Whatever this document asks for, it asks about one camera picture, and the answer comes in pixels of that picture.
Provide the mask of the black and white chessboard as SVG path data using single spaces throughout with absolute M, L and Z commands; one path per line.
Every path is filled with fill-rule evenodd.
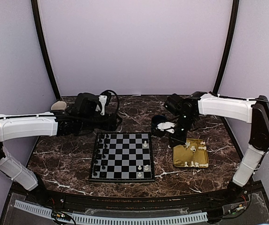
M 151 133 L 97 133 L 89 181 L 110 183 L 154 182 Z

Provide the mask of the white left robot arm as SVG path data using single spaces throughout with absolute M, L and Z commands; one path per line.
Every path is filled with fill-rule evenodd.
M 50 193 L 40 176 L 28 170 L 14 158 L 3 143 L 8 140 L 35 136 L 78 135 L 85 130 L 115 131 L 122 123 L 117 113 L 95 112 L 91 117 L 69 115 L 64 110 L 38 114 L 0 114 L 0 171 L 19 183 L 40 204 L 50 201 Z

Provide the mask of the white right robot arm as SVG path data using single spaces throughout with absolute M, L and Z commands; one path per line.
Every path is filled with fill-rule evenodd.
M 251 124 L 250 140 L 243 159 L 232 177 L 231 186 L 224 192 L 224 200 L 234 203 L 242 195 L 243 187 L 269 151 L 269 104 L 265 96 L 235 98 L 197 91 L 187 97 L 172 94 L 165 108 L 178 117 L 174 132 L 169 136 L 170 147 L 184 145 L 187 133 L 200 115 L 215 115 Z

